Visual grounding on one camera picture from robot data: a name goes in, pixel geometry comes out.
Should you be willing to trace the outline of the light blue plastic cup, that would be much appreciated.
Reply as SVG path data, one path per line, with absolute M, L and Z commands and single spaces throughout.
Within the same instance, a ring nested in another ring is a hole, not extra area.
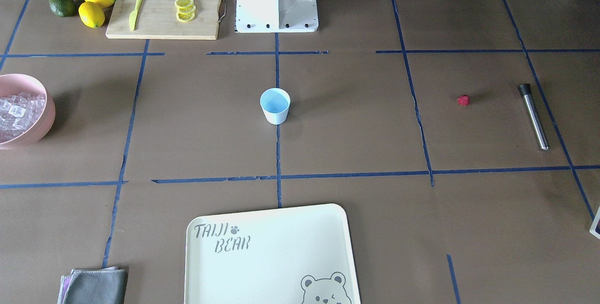
M 280 125 L 287 118 L 291 97 L 281 88 L 270 88 L 262 93 L 260 104 L 266 120 L 272 125 Z

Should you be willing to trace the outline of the clear ice cubes pile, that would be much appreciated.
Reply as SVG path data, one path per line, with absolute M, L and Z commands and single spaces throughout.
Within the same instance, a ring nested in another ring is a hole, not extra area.
M 0 98 L 0 141 L 7 142 L 30 129 L 46 106 L 45 95 L 22 91 Z

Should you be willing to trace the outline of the cream bear tray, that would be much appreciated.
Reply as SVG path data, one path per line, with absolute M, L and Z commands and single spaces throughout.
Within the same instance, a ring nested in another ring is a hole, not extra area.
M 337 204 L 193 219 L 185 304 L 360 304 L 347 214 Z

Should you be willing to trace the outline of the red strawberry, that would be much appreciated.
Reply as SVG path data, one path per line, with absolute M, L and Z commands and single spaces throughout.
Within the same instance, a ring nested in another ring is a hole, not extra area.
M 463 107 L 468 106 L 471 103 L 471 97 L 468 95 L 461 95 L 457 97 L 457 104 Z

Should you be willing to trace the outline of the lemon slices stack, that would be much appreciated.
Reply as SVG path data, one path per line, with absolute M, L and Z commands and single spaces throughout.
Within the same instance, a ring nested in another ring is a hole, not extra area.
M 191 22 L 196 16 L 195 0 L 176 0 L 176 20 L 181 23 Z

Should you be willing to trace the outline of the bamboo cutting board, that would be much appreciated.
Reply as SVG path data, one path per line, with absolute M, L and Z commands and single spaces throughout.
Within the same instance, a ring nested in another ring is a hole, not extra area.
M 219 31 L 222 0 L 195 0 L 196 16 L 191 22 L 176 20 L 176 0 L 143 0 L 135 31 L 128 26 L 135 0 L 116 0 L 105 35 L 112 39 L 167 39 L 215 41 Z

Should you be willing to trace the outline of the yellow plastic knife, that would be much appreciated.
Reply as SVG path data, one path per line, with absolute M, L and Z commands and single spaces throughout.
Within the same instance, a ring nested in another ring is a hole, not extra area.
M 129 13 L 128 26 L 129 26 L 130 31 L 135 31 L 135 29 L 136 29 L 137 18 L 138 18 L 139 10 L 141 9 L 142 3 L 143 3 L 143 0 L 135 0 L 135 5 L 133 7 L 133 10 Z

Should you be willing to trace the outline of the steel muddler black tip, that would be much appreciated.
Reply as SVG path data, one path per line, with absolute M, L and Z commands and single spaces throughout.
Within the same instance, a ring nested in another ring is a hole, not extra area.
M 534 135 L 537 139 L 537 144 L 540 150 L 547 151 L 549 149 L 549 145 L 546 139 L 546 134 L 544 133 L 542 124 L 538 116 L 536 105 L 534 103 L 531 85 L 529 83 L 524 83 L 519 85 L 517 89 L 524 100 L 527 114 L 531 121 Z

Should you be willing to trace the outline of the yellow lemon lower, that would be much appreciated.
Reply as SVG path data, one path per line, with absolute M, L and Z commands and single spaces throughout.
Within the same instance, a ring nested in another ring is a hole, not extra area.
M 78 8 L 78 14 L 83 24 L 93 29 L 103 26 L 105 22 L 103 8 L 95 2 L 82 3 Z

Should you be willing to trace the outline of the grey folded cloth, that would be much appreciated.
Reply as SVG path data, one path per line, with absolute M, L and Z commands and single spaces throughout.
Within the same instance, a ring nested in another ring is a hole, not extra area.
M 74 268 L 60 279 L 59 304 L 122 304 L 128 274 L 118 267 Z

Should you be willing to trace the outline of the green avocado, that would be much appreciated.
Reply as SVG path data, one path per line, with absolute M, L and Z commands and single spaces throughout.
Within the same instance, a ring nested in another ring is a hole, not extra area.
M 77 8 L 73 0 L 49 0 L 49 8 L 58 17 L 66 18 L 75 16 Z

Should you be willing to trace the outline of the pink bowl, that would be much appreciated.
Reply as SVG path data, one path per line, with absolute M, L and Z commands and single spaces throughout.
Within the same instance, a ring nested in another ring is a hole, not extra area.
M 54 100 L 42 82 L 33 76 L 24 74 L 6 74 L 1 76 L 1 97 L 16 95 L 22 91 L 33 95 L 45 95 L 46 106 L 41 117 L 30 129 L 11 141 L 1 142 L 2 149 L 16 149 L 32 145 L 43 138 L 54 124 L 56 116 Z

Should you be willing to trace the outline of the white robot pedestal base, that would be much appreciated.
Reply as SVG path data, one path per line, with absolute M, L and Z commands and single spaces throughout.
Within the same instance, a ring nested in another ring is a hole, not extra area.
M 316 0 L 236 0 L 238 33 L 312 33 L 319 28 Z

